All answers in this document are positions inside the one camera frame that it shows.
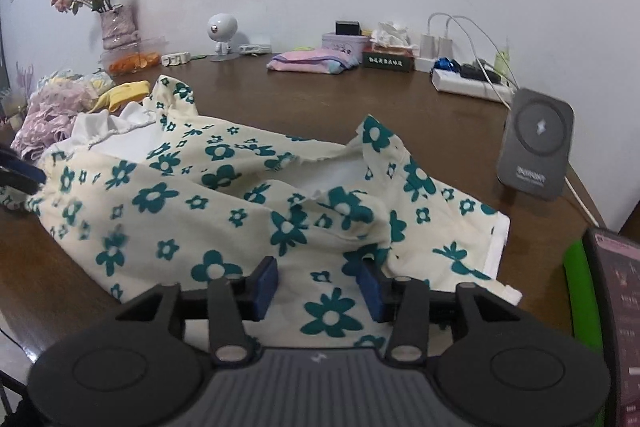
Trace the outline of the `lavender tin box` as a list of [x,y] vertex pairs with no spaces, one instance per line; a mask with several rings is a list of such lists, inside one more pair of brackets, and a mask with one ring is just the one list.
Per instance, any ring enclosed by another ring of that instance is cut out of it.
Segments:
[[364,35],[337,35],[327,32],[321,38],[322,48],[344,52],[361,60],[362,51],[370,46],[370,38]]

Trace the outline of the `white power strip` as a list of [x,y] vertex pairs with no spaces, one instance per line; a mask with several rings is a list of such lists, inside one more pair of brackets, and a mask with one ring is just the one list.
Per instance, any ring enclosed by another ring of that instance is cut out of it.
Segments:
[[448,70],[433,69],[431,80],[438,92],[480,98],[491,102],[510,104],[513,92],[502,84],[491,84],[486,81],[466,79]]

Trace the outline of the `small black box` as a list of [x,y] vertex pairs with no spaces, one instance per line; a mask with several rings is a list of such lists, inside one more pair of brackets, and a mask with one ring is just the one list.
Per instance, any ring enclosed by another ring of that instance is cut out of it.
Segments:
[[335,22],[335,35],[360,36],[361,26],[356,20],[337,20]]

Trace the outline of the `clear box of orange peels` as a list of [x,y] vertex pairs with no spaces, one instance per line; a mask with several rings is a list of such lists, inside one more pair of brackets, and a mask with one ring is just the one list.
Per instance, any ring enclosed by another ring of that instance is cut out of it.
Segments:
[[104,51],[100,64],[112,77],[141,72],[160,64],[160,57],[165,53],[166,46],[167,40],[164,37],[139,40]]

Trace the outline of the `blue toy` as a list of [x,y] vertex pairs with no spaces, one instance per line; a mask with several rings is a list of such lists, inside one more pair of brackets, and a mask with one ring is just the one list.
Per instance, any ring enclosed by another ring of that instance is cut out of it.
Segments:
[[439,57],[434,63],[434,69],[446,70],[446,72],[460,72],[460,64],[448,57]]

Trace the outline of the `green stand base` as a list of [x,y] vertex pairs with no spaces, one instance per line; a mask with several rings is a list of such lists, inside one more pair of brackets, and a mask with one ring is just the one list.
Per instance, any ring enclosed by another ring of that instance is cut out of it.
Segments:
[[603,352],[600,314],[589,263],[582,241],[567,248],[563,257],[574,337],[594,352]]

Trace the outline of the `cream green-flower garment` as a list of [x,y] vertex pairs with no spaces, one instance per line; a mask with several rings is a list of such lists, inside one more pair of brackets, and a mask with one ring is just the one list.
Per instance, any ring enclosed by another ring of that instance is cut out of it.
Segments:
[[347,144],[202,116],[192,89],[160,77],[118,117],[81,117],[39,163],[34,195],[4,188],[89,277],[119,301],[157,284],[203,289],[271,256],[279,285],[247,325],[269,347],[383,348],[356,282],[370,258],[435,291],[497,280],[509,220],[429,176],[397,134],[363,119]]

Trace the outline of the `pink blue purple-trimmed garment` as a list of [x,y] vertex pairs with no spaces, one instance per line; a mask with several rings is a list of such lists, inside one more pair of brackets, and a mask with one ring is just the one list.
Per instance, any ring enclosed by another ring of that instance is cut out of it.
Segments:
[[267,64],[273,72],[304,72],[305,74],[340,75],[357,68],[356,57],[331,49],[288,51],[275,55]]

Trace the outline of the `black wireless charger phone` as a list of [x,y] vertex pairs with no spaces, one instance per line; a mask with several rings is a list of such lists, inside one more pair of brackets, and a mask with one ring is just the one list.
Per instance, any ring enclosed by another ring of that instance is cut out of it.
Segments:
[[543,200],[563,191],[574,129],[570,104],[520,89],[506,117],[497,178],[503,185]]

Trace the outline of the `pink floral ruffled garment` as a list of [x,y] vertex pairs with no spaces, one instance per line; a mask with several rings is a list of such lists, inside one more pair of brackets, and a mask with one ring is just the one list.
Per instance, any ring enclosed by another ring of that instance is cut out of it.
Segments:
[[27,161],[36,161],[51,145],[70,137],[75,120],[93,108],[98,98],[84,80],[50,82],[29,100],[26,118],[11,144]]

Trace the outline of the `pink screen phone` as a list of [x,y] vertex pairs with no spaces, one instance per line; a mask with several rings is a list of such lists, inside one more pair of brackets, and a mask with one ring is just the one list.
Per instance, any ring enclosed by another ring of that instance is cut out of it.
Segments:
[[582,238],[612,388],[608,426],[639,424],[639,245],[614,232],[589,229]]

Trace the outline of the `dark tissue box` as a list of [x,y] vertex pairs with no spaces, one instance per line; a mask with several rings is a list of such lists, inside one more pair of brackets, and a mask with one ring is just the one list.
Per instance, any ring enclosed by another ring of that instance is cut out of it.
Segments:
[[414,52],[408,28],[400,23],[379,22],[370,35],[369,44],[362,50],[361,65],[365,68],[391,72],[411,72]]

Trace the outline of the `white round robot figurine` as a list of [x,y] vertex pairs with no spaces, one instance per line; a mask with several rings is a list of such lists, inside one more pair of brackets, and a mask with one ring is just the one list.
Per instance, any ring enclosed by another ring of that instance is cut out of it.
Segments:
[[239,54],[232,50],[232,39],[238,31],[238,21],[228,13],[213,15],[207,22],[207,35],[214,43],[214,52],[209,57],[212,62],[235,60]]

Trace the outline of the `white charger plug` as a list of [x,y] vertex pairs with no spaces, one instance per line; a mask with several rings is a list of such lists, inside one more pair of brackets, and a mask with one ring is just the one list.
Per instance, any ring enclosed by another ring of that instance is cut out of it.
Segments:
[[440,60],[453,59],[454,46],[450,38],[420,35],[419,54],[414,59],[414,69],[417,72],[431,72]]

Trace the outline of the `white small device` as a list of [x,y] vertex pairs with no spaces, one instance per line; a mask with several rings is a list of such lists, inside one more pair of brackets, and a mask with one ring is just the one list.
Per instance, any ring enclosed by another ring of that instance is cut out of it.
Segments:
[[272,53],[271,42],[268,39],[250,40],[239,44],[238,52],[241,55],[268,55]]

